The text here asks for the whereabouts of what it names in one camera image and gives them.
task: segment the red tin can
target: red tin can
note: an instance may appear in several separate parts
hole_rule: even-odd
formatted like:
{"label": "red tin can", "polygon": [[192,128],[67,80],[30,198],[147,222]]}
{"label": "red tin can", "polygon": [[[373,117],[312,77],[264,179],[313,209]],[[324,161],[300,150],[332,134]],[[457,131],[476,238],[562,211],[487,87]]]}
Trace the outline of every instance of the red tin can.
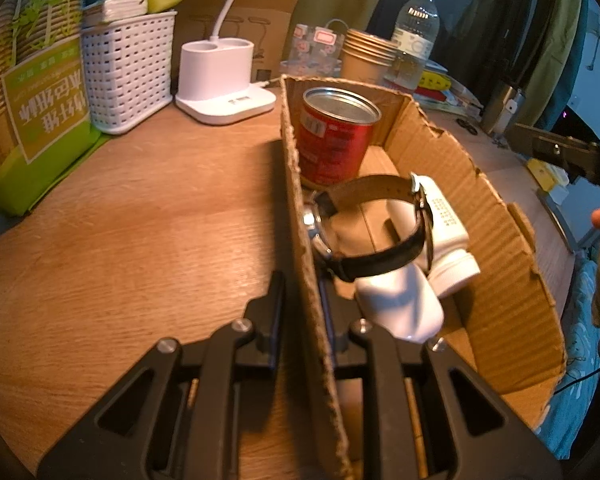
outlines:
{"label": "red tin can", "polygon": [[302,182],[324,188],[358,176],[380,110],[339,88],[317,87],[302,96],[296,141]]}

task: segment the wooden desk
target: wooden desk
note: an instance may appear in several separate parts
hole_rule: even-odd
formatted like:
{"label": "wooden desk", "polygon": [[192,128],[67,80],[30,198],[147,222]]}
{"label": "wooden desk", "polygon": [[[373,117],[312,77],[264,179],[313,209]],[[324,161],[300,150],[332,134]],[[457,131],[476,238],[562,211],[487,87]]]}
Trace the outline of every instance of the wooden desk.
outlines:
{"label": "wooden desk", "polygon": [[[293,277],[279,117],[212,128],[169,106],[0,237],[0,432],[29,469],[160,337],[205,338],[266,291],[271,270]],[[540,225],[531,177],[513,156],[448,127]],[[525,184],[508,186],[511,171]],[[538,238],[559,294],[549,260],[568,256]],[[244,479],[323,478],[293,325],[274,393],[242,390]]]}
{"label": "wooden desk", "polygon": [[455,115],[444,112],[428,112],[427,115],[464,146],[502,199],[507,203],[516,202],[529,218],[536,232],[538,267],[554,295],[556,312],[561,316],[573,274],[574,255],[536,196],[538,183],[513,152],[498,148],[479,128],[478,136],[472,136],[456,123]]}

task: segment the can lid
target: can lid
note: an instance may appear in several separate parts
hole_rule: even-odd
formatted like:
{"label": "can lid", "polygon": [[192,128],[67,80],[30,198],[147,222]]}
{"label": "can lid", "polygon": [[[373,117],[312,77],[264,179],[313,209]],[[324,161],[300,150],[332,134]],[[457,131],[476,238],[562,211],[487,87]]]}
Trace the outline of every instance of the can lid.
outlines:
{"label": "can lid", "polygon": [[349,123],[374,124],[382,116],[369,99],[340,88],[310,88],[304,93],[304,100],[320,113]]}

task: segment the corrugated cardboard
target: corrugated cardboard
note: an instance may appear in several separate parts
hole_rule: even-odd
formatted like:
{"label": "corrugated cardboard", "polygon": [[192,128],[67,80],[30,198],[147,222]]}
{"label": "corrugated cardboard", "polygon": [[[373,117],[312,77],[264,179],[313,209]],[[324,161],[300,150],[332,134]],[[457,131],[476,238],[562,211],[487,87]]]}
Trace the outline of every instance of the corrugated cardboard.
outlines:
{"label": "corrugated cardboard", "polygon": [[[470,236],[469,250],[482,272],[469,286],[443,302],[445,324],[440,335],[528,426],[537,427],[564,373],[566,355],[555,303],[538,271],[530,244],[533,231],[522,211],[507,207],[458,141],[430,124],[409,96],[339,79],[283,76],[282,137],[287,192],[306,319],[304,348],[316,447],[323,466],[336,478],[353,475],[311,247],[302,222],[302,189],[294,139],[302,94],[308,88],[324,85],[363,95],[382,111],[384,119],[376,127],[361,174],[406,175],[413,171],[429,175],[458,213]],[[345,252],[364,253],[395,243],[383,201],[368,203],[336,219],[334,228]],[[339,282],[336,286],[339,294],[352,296],[352,285]]]}
{"label": "corrugated cardboard", "polygon": [[[184,43],[208,39],[225,0],[183,0],[175,10],[171,78],[178,76]],[[235,0],[220,29],[222,38],[253,42],[252,81],[266,81],[280,74],[282,48],[291,13],[298,0]]]}

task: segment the lamp base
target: lamp base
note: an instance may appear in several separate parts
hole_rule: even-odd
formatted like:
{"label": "lamp base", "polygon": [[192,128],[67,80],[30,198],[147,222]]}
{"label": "lamp base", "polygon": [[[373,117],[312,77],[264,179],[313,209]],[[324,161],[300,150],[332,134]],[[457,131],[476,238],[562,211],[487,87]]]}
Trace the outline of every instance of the lamp base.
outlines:
{"label": "lamp base", "polygon": [[222,126],[273,110],[276,96],[256,84],[245,90],[203,101],[189,101],[176,95],[176,106],[195,120]]}

